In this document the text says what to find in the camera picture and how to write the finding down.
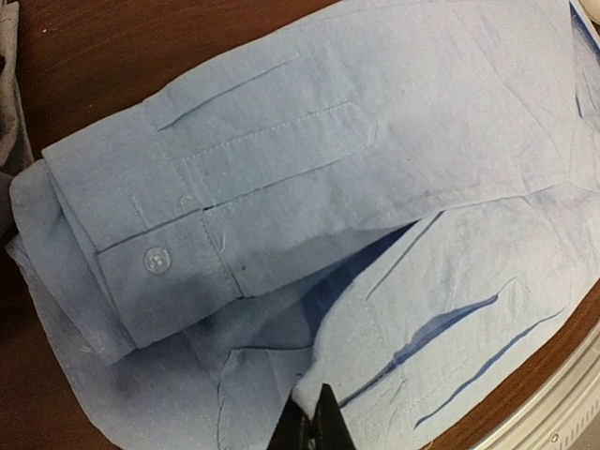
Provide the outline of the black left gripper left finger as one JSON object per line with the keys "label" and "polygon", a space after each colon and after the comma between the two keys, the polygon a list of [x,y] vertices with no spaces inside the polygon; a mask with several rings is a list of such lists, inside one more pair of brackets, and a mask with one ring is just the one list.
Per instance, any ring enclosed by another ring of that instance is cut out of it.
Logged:
{"label": "black left gripper left finger", "polygon": [[288,397],[267,450],[309,450],[311,423],[305,412]]}

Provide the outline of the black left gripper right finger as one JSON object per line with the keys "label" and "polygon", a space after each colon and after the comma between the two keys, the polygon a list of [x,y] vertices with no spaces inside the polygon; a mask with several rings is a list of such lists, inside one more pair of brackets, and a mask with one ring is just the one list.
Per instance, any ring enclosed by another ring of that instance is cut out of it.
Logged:
{"label": "black left gripper right finger", "polygon": [[324,383],[312,419],[317,450],[355,450],[332,387]]}

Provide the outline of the light blue long sleeve shirt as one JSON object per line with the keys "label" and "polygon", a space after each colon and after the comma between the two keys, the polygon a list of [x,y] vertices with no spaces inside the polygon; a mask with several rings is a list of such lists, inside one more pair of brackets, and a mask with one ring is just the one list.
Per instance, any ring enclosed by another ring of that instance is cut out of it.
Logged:
{"label": "light blue long sleeve shirt", "polygon": [[48,147],[18,264],[124,449],[263,449],[324,384],[416,449],[599,278],[599,40],[577,1],[342,1]]}

